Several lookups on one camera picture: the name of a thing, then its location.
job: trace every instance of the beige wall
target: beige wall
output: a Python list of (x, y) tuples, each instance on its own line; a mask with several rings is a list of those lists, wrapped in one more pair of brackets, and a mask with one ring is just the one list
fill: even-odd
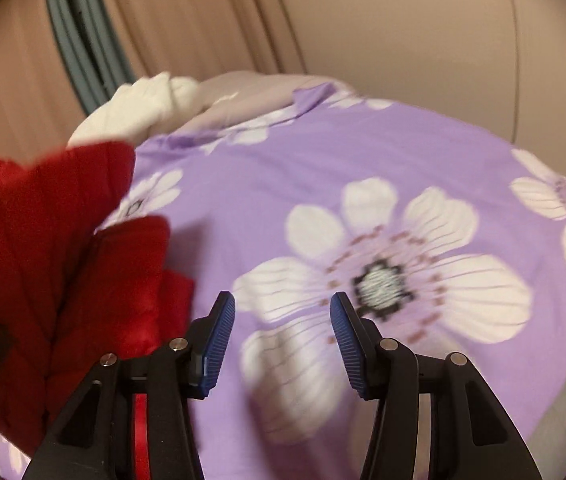
[[(511, 140), (512, 0), (284, 0), (309, 72)], [(566, 0), (514, 0), (517, 143), (566, 174)]]

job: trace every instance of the purple floral bedsheet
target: purple floral bedsheet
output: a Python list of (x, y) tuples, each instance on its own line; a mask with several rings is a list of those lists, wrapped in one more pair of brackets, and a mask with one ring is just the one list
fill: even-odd
[(467, 354), (528, 437), (566, 379), (566, 178), (488, 132), (299, 91), (221, 132), (154, 137), (108, 223), (161, 214), (194, 317), (231, 290), (218, 386), (193, 404), (207, 480), (358, 478), (372, 413), (329, 321), (345, 290), (413, 351)]

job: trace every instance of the silver screw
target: silver screw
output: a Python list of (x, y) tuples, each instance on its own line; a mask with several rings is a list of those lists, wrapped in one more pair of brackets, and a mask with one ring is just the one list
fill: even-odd
[(453, 362), (456, 366), (465, 366), (467, 364), (467, 357), (458, 352), (454, 352), (450, 357), (450, 361)]
[(398, 341), (396, 339), (392, 339), (391, 337), (384, 337), (383, 339), (381, 339), (379, 345), (383, 350), (388, 350), (390, 352), (399, 348)]
[(101, 366), (112, 366), (113, 364), (115, 364), (116, 361), (117, 361), (116, 355), (110, 353), (103, 355), (101, 359), (99, 359), (99, 364)]
[(188, 348), (188, 340), (184, 339), (183, 337), (172, 339), (170, 341), (170, 348), (175, 352), (178, 352), (179, 350), (185, 350), (186, 348)]

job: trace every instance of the purple fabric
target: purple fabric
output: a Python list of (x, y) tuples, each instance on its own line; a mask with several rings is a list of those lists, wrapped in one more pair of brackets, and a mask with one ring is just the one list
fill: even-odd
[[(134, 198), (110, 222), (169, 219), (167, 265), (195, 280), (194, 317), (208, 313), (220, 290), (237, 297), (218, 386), (193, 402), (207, 480), (358, 477), (369, 423), (361, 430), (362, 401), (330, 340), (330, 287), (346, 290), (383, 335), (415, 351), (465, 352), (522, 435), (532, 433), (566, 379), (566, 203), (542, 209), (551, 202), (541, 195), (554, 197), (554, 176), (537, 178), (526, 157), (478, 127), (335, 95), (330, 85), (298, 91), (291, 108), (240, 127), (154, 137), (137, 150)], [(365, 231), (390, 209), (391, 220)], [(327, 216), (336, 220), (319, 226), (318, 241), (303, 238), (308, 222)], [(336, 256), (320, 267), (330, 236), (340, 240)], [(458, 270), (464, 262), (473, 282)], [(305, 280), (286, 266), (317, 272), (298, 302), (281, 300), (283, 288)], [(285, 285), (275, 290), (279, 278)], [(384, 296), (366, 283), (385, 284)], [(312, 300), (308, 291), (319, 289)], [(375, 301), (392, 307), (377, 315)], [(287, 332), (276, 336), (281, 327)], [(261, 362), (268, 344), (288, 347)], [(298, 373), (286, 375), (287, 366)], [(311, 398), (314, 383), (303, 374), (319, 381)], [(278, 399), (275, 378), (298, 388)]]

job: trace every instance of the red garment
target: red garment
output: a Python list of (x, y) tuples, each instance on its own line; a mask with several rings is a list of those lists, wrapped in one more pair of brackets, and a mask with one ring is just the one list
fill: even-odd
[(133, 169), (119, 142), (28, 169), (0, 161), (0, 326), (14, 339), (0, 364), (0, 433), (27, 454), (46, 407), (57, 413), (101, 354), (144, 354), (185, 330), (193, 285), (162, 268), (165, 220), (93, 234)]

